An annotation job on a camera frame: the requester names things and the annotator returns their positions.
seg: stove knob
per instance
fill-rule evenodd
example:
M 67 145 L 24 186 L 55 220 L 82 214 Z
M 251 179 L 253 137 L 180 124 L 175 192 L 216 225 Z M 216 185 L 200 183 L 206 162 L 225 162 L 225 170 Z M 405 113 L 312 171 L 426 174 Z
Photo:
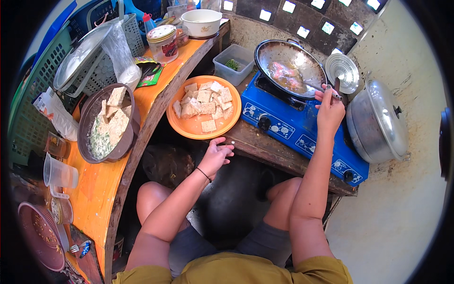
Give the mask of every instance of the stove knob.
M 346 170 L 344 172 L 344 181 L 345 182 L 351 182 L 353 180 L 353 173 L 350 172 L 349 170 Z
M 260 129 L 267 131 L 271 126 L 271 120 L 265 116 L 262 116 L 257 125 Z

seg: red bottle cap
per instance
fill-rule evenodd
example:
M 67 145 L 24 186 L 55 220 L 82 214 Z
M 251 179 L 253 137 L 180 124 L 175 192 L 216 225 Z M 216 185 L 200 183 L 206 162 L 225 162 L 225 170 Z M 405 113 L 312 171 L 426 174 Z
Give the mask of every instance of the red bottle cap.
M 148 22 L 149 20 L 151 20 L 151 14 L 144 13 L 142 19 L 143 22 Z

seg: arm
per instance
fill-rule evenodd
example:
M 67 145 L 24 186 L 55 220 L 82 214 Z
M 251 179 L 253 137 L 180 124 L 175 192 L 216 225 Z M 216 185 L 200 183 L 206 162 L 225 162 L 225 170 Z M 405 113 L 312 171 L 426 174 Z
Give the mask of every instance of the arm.
M 316 99 L 322 101 L 316 106 L 319 109 L 316 148 L 290 211 L 290 239 L 295 265 L 314 256 L 334 258 L 321 219 L 328 196 L 334 135 L 345 115 L 345 108 L 342 102 L 332 98 L 331 86 L 322 87 L 326 88 L 325 93 L 316 91 Z
M 224 137 L 210 141 L 205 156 L 198 168 L 211 180 L 223 164 L 233 156 L 233 145 L 217 146 Z M 182 222 L 196 203 L 205 186 L 207 177 L 199 170 L 193 171 L 177 188 L 147 217 L 136 237 L 126 270 L 142 265 L 158 265 L 169 268 L 168 252 L 170 242 Z

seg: black wristband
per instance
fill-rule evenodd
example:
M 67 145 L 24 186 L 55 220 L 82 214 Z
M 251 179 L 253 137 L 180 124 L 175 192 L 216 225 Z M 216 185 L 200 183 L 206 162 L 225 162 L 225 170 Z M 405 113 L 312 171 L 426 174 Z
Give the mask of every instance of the black wristband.
M 201 169 L 199 169 L 199 168 L 196 168 L 196 169 L 199 170 L 204 176 L 206 176 L 207 179 L 210 181 L 210 183 L 212 182 L 211 178 L 209 178 L 204 172 L 202 172 Z

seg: green onion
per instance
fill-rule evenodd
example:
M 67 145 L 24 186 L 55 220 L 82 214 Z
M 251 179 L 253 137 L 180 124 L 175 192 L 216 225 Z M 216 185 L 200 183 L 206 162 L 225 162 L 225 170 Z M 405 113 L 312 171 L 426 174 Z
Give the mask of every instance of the green onion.
M 238 68 L 240 68 L 240 64 L 233 59 L 230 59 L 229 61 L 227 61 L 227 63 L 225 65 L 228 68 L 233 69 L 235 71 L 238 71 Z

